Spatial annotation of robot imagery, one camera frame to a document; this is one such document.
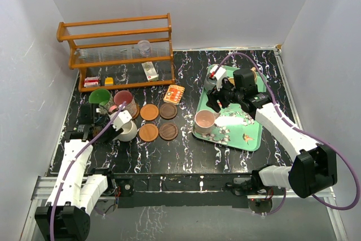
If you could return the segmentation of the green mug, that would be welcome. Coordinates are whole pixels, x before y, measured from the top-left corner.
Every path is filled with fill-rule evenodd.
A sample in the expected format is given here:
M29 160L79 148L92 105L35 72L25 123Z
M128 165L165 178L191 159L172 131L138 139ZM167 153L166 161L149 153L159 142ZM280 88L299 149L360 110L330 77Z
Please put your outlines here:
M113 96L107 89L97 89L91 92L89 103L98 104L100 111L107 113L114 105Z

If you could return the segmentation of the pink mug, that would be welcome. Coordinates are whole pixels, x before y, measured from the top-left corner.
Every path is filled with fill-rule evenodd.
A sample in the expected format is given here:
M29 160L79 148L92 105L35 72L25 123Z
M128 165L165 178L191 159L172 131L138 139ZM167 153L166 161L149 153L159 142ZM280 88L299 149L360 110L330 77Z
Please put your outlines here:
M195 115L193 122L195 132L199 134L209 134L214 129L214 124L221 114L210 110L201 110Z

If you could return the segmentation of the green floral tray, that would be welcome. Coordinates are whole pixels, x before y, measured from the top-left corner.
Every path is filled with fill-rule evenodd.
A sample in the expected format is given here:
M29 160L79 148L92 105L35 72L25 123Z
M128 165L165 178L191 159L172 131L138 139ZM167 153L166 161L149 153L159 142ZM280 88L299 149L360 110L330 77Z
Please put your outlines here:
M240 105L230 104L221 109L209 134L203 135L195 130L192 133L198 139L251 152L260 147L262 125L245 113Z

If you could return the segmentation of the maroon mug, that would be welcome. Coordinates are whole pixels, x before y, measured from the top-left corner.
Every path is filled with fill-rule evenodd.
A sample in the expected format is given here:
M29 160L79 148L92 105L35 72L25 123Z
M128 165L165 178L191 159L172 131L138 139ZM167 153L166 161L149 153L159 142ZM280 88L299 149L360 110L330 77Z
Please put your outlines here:
M114 106L109 109L109 113L113 113L117 109L117 107L122 105L123 103L125 103L125 109L128 110L131 116L133 116L137 111L135 99L132 93L127 90L121 90L117 92L114 96L113 101Z

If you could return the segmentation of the white beige mug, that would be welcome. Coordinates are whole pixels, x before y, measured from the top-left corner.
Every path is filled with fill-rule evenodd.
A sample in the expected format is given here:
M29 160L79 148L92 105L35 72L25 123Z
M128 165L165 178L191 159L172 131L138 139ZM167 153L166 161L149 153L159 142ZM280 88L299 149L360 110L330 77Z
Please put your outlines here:
M124 124L122 127L123 132L120 133L117 139L121 142L129 142L132 141L137 136L138 128L134 121L129 121Z

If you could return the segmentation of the orange patterned card pack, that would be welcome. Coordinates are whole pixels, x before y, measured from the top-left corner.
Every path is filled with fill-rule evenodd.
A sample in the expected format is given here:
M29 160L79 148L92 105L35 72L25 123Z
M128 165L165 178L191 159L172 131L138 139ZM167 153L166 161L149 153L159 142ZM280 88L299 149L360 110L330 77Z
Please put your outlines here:
M184 91L185 88L182 86L170 85L166 91L163 101L177 106L181 101Z

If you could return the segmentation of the orange wooden coaster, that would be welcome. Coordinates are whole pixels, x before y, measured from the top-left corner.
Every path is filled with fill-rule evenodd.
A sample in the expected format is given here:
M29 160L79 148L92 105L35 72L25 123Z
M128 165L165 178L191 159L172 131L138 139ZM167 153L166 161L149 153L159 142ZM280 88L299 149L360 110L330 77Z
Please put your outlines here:
M153 121L159 116L159 109L154 104L146 104L140 109L140 116L146 121Z
M152 142L159 136L159 130L154 124L144 124L139 129L139 136L145 142Z

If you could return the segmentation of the wooden shelf rack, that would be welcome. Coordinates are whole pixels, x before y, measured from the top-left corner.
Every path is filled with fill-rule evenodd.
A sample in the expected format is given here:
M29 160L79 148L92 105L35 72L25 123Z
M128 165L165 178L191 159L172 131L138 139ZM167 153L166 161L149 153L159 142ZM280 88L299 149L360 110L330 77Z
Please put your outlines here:
M128 17L59 23L56 39L67 42L70 48L68 66L79 73L80 92L94 91L94 87L84 87L90 71L101 68L126 68L144 62L155 64L159 80L148 82L146 78L134 75L125 81L114 80L113 86L102 85L108 90L129 89L171 85L175 83L174 54L171 40L171 15ZM151 43L151 56L139 53L138 42Z

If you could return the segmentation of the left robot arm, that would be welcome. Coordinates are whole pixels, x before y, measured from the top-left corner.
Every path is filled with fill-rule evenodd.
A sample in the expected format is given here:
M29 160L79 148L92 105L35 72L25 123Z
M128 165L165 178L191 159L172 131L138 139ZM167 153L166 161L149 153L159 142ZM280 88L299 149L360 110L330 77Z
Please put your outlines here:
M93 124L66 132L63 160L54 188L45 206L38 207L34 214L45 240L86 240L96 202L102 194L115 192L117 182L105 173L92 174L86 180L83 177L94 144L115 139L131 120L125 104L116 109L99 133L94 133Z

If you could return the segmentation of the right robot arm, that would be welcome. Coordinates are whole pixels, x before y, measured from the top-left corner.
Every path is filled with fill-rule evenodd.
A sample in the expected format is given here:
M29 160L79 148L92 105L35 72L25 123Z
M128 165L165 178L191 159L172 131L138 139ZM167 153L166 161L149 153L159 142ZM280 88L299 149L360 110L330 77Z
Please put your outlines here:
M267 165L252 171L250 180L242 183L244 190L264 194L273 186L292 189L306 198L337 183L336 153L325 144L298 132L298 127L273 104L271 96L260 92L249 69L233 72L230 82L223 67L213 67L206 75L206 105L215 112L229 104L239 104L253 120L266 128L283 146L292 166Z

